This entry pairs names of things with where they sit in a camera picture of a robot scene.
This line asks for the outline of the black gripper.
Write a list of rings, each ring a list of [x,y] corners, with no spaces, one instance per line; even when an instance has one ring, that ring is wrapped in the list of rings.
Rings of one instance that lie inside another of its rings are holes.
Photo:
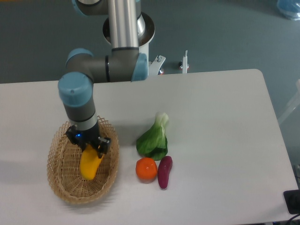
[[[101,137],[98,122],[87,130],[79,130],[75,125],[70,126],[65,135],[73,145],[77,145],[82,152],[86,149],[87,144],[93,146],[97,152],[98,158],[102,158],[109,151],[111,138]]]

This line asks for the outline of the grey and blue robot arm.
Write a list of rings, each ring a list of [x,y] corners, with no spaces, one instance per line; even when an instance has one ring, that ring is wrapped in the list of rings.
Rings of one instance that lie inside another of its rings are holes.
[[[66,74],[59,82],[59,96],[71,127],[66,135],[83,152],[87,147],[101,158],[109,151],[111,139],[101,137],[93,100],[95,83],[143,81],[148,77],[148,60],[139,50],[138,0],[74,0],[75,10],[85,16],[108,15],[112,54],[96,58],[91,51],[72,50],[66,61]]]

